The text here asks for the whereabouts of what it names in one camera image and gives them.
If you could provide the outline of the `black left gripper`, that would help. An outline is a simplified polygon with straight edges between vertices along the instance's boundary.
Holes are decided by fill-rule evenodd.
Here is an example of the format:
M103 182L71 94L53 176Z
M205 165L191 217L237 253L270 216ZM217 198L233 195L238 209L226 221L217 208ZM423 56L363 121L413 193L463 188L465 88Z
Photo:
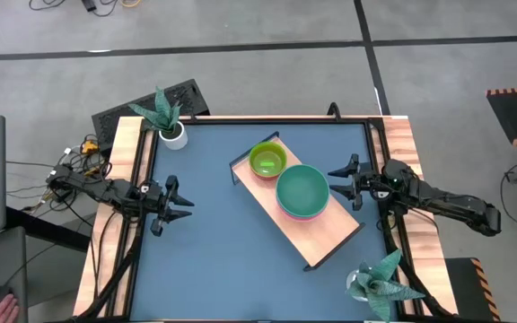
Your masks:
M170 204L182 205L182 206L194 206L195 204L188 201L186 198L178 195L179 182L175 175L170 175L166 182L165 188L166 193L160 199L157 205L157 215L153 219L151 224L151 232L154 236L160 237L163 231L163 224L170 223L191 215L191 212L172 210Z

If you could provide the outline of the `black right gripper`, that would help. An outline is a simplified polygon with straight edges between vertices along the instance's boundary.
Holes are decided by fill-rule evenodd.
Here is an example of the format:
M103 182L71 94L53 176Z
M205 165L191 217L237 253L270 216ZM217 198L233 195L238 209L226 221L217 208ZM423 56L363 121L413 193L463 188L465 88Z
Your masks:
M371 162L360 162L359 155L353 153L349 159L347 166L333 170L328 173L331 177L353 179L353 184L349 185L330 185L329 188L348 200L352 200L354 211L360 211L363 206L362 191L370 192L372 183L379 177L378 173L373 169Z

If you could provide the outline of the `teal ribbed bowl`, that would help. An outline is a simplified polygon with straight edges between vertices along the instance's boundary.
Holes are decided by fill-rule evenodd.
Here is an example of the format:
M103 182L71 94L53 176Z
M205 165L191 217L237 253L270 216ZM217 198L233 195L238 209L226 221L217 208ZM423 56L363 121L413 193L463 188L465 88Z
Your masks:
M276 182L276 201L297 216L312 216L328 205L329 184L316 168L306 164L288 167Z

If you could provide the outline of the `green translucent plastic bowl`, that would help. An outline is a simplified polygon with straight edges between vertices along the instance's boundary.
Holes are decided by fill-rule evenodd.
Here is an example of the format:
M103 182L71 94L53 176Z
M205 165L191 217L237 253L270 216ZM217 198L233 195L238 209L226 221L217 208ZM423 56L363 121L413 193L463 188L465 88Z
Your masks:
M250 150L250 167L258 173L278 173L285 169L286 162L286 152L280 144L262 142Z

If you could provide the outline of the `wooden shelf board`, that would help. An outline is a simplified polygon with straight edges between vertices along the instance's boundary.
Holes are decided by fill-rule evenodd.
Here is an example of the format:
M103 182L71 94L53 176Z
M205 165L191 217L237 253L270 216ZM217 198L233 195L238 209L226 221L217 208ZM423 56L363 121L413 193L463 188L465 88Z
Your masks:
M284 148L287 156L285 170L293 165L303 164L281 141L278 133L274 133L271 139L267 138L263 142L274 142ZM250 150L253 147L230 163L232 181L235 184L242 183L254 196L268 216L306 260L306 270L320 266L364 227L331 194L325 208L325 214L320 218L308 222L298 222L288 218L281 212L281 208L276 201L276 182L278 179L261 180L252 173L249 159Z

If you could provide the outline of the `white round plant pot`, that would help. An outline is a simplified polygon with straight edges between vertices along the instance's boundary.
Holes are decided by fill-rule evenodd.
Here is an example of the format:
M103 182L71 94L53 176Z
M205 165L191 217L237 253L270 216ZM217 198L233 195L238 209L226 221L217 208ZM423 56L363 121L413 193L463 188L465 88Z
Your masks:
M170 134L165 134L162 131L158 132L165 146L173 151L177 151L185 147L188 143L188 134L184 125L178 121L174 130Z
M370 270L370 267L359 268L347 276L346 293L356 301L368 301Z

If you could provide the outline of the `green snake plant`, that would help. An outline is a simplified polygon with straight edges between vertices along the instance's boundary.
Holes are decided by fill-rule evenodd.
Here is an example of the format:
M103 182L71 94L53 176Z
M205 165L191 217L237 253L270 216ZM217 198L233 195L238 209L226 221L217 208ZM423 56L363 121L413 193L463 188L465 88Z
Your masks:
M181 105L176 102L172 106L164 91L159 87L155 88L154 110L146 109L135 103L129 103L128 107L145 118L151 124L152 129L166 134L173 133L179 122Z
M368 266L363 261L358 267L358 269L371 268L367 293L368 301L364 302L367 302L372 312L386 323L391 321L391 303L393 301L407 301L425 297L423 293L392 279L401 258L402 253L397 249L382 259L376 266Z

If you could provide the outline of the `black desk beam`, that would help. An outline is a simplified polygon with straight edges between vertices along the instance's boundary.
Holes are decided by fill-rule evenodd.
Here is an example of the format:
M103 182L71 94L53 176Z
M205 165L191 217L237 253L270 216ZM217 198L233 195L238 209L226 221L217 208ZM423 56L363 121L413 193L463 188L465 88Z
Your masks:
M15 227L22 227L26 234L31 237L81 252L86 252L90 243L90 237L87 235L7 206L5 228L12 229Z

